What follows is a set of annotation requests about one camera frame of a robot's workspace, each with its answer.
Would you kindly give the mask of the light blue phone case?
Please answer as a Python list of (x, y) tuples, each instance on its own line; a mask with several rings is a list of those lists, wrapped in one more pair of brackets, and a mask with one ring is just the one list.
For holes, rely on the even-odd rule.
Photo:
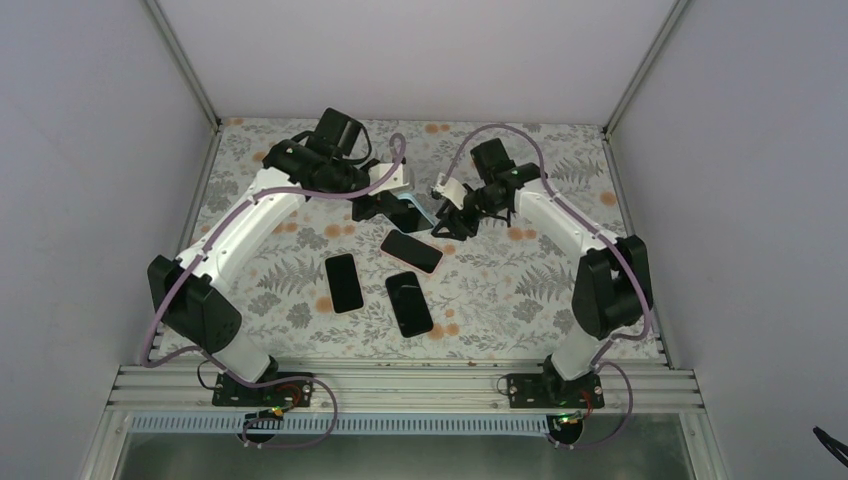
[(408, 200), (411, 200), (413, 203), (415, 203), (423, 212), (427, 213), (428, 217), (434, 223), (434, 226), (435, 226), (436, 218), (431, 213), (429, 213), (428, 211), (425, 210), (425, 208), (421, 205), (421, 203), (415, 198), (415, 196), (412, 193), (401, 193), (401, 194), (398, 194), (397, 197), (400, 198), (400, 199), (408, 199)]

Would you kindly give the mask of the blue smartphone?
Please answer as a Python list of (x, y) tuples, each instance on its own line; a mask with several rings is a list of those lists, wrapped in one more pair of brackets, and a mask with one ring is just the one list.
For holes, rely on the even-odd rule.
[(434, 223), (430, 220), (427, 213), (423, 212), (415, 203), (409, 200), (403, 200), (402, 206), (404, 207), (403, 211), (393, 213), (390, 216), (390, 221), (402, 233), (429, 232), (433, 229)]

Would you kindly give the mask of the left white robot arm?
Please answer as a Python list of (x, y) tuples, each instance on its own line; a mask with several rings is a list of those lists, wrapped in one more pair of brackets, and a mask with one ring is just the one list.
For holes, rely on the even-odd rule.
[(278, 391), (277, 368), (242, 328), (242, 316), (227, 299), (234, 278), (282, 220), (308, 201), (321, 198), (355, 206), (385, 206), (388, 195), (410, 186), (405, 172), (407, 140), (390, 136), (391, 162), (352, 159), (358, 137), (367, 132), (358, 120), (328, 108), (317, 126), (273, 145), (242, 196), (197, 242), (173, 259), (154, 258), (147, 270), (154, 317), (140, 362), (157, 368), (183, 349), (158, 360), (150, 357), (160, 325), (190, 341), (198, 352), (238, 383), (255, 405)]

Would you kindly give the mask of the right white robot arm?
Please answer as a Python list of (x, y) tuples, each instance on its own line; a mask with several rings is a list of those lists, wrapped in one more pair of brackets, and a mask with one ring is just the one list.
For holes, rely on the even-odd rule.
[(437, 177), (432, 194), (443, 204), (434, 236), (464, 241), (476, 235), (484, 217), (510, 221), (518, 215), (578, 260), (571, 300), (578, 328), (544, 360), (541, 382), (544, 399), (565, 407), (612, 343), (625, 338), (623, 328), (651, 312), (646, 245), (636, 235), (617, 237), (589, 220), (553, 190), (541, 161), (516, 164), (499, 139), (473, 148), (471, 157), (484, 184), (473, 189), (449, 172)]

